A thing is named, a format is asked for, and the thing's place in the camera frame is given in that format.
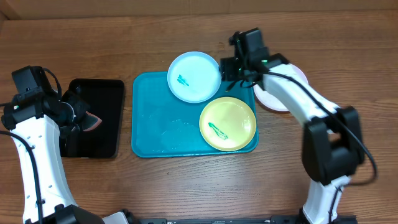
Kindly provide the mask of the red black sponge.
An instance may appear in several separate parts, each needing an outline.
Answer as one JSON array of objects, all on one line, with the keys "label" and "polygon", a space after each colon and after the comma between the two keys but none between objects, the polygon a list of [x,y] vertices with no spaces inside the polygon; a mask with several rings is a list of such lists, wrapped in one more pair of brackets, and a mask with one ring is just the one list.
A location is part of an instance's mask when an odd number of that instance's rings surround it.
[{"label": "red black sponge", "polygon": [[81,120],[81,128],[84,132],[88,132],[96,129],[101,123],[101,118],[87,111]]}]

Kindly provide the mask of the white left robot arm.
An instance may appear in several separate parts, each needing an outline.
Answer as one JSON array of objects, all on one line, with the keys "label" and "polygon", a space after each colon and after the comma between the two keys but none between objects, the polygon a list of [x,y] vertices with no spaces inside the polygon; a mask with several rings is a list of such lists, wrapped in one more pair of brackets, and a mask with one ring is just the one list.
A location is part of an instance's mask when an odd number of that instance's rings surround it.
[{"label": "white left robot arm", "polygon": [[102,120],[76,94],[53,89],[51,71],[26,66],[12,73],[18,93],[3,103],[3,135],[17,148],[24,184],[24,223],[135,223],[126,209],[101,218],[80,208],[70,192],[60,140],[96,129]]}]

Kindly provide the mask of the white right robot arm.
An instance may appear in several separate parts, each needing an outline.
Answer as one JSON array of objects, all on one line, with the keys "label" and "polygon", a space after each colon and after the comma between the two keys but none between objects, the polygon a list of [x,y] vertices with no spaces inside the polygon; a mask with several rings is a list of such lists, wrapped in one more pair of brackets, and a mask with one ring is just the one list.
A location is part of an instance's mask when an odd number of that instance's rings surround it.
[{"label": "white right robot arm", "polygon": [[221,77],[232,85],[249,82],[276,97],[303,126],[302,164],[311,179],[297,223],[356,223],[336,210],[351,176],[364,162],[358,112],[340,108],[301,81],[282,54],[270,54],[258,28],[228,40],[234,56],[222,58]]}]

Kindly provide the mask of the light blue plate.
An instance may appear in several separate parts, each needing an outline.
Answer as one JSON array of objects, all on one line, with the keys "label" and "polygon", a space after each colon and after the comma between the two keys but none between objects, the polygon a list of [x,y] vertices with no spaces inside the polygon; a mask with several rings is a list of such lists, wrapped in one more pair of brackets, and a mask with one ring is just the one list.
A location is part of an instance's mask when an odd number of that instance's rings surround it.
[{"label": "light blue plate", "polygon": [[167,83],[178,99],[187,103],[204,102],[220,88],[219,65],[206,53],[186,52],[170,64]]}]

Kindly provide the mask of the white plate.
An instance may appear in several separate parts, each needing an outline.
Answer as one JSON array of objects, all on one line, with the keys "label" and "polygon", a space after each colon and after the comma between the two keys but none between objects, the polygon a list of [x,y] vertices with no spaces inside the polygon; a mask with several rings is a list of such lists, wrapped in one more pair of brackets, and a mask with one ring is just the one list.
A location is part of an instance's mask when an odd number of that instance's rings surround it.
[{"label": "white plate", "polygon": [[[293,64],[291,64],[290,66],[293,68],[293,70],[299,76],[299,78],[303,82],[308,84],[307,77],[303,73],[303,71],[301,71],[301,69],[299,69],[297,66],[295,66]],[[274,97],[273,95],[269,94],[265,90],[261,89],[261,87],[259,85],[255,85],[253,87],[253,90],[254,90],[254,95],[255,95],[256,99],[264,107],[266,107],[266,108],[268,108],[270,110],[273,110],[273,111],[281,112],[281,113],[288,112],[288,109],[276,97]]]}]

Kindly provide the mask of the yellow green plate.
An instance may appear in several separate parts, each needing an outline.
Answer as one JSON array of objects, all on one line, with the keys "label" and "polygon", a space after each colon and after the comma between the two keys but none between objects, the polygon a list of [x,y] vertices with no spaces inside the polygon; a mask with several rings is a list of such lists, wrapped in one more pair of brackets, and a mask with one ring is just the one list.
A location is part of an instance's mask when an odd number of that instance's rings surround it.
[{"label": "yellow green plate", "polygon": [[247,103],[225,96],[204,107],[199,128],[210,146],[219,151],[232,152],[243,149],[254,139],[257,121]]}]

